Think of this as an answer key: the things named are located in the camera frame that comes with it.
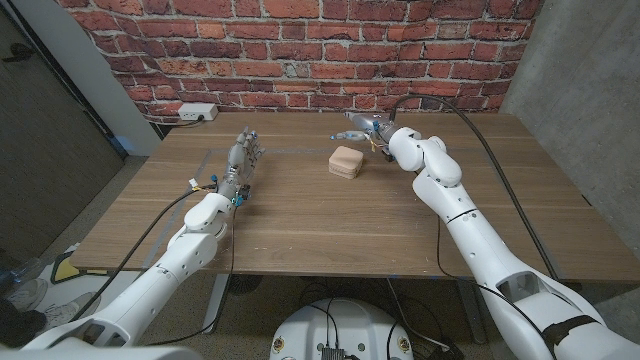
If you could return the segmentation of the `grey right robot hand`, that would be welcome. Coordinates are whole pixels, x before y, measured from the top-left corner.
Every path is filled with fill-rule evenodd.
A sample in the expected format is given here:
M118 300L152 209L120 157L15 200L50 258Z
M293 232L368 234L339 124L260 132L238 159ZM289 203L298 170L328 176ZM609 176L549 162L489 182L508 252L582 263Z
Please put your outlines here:
M373 147L382 147L388 145L391 137L400 129L389 119L389 114L345 112L344 116L356 129L330 135L331 140L369 141Z

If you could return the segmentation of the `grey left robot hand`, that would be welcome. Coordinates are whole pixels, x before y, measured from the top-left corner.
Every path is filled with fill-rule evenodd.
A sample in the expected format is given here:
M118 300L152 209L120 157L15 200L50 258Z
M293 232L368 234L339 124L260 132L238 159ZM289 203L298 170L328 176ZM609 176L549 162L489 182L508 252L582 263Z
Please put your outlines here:
M231 200L238 191L248 185L259 158L265 149L261 147L258 134L245 128L236 138L228 153L227 166L217 193Z

